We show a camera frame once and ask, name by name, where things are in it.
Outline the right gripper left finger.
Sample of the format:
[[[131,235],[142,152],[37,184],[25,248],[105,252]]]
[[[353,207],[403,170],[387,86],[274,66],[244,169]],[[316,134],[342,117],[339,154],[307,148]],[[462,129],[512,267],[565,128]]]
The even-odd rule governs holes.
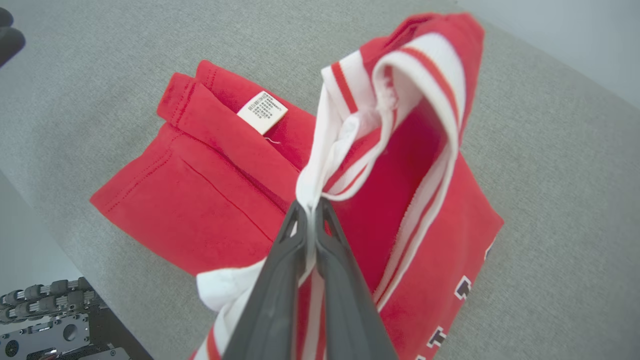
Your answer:
[[[298,292],[316,262],[310,223],[291,203],[222,360],[297,360]]]

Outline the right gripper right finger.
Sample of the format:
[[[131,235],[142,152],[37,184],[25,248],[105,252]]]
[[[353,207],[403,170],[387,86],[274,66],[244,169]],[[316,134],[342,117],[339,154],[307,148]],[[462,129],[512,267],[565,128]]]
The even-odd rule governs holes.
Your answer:
[[[333,205],[315,213],[318,273],[325,286],[327,360],[398,360],[393,342]]]

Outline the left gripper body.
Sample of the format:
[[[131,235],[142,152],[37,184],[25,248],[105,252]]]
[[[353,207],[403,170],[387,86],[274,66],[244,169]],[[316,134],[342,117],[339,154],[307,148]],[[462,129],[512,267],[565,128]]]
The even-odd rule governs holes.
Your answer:
[[[25,47],[25,35],[14,28],[13,23],[9,10],[0,7],[0,68]]]

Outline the red white sleeved shirt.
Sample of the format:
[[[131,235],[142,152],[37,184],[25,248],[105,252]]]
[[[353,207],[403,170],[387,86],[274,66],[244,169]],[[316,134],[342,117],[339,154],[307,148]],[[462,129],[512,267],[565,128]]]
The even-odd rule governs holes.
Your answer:
[[[165,124],[91,203],[195,276],[222,360],[290,205],[331,201],[398,360],[433,360],[504,221],[460,152],[485,30],[414,14],[322,69],[315,116],[203,60]]]

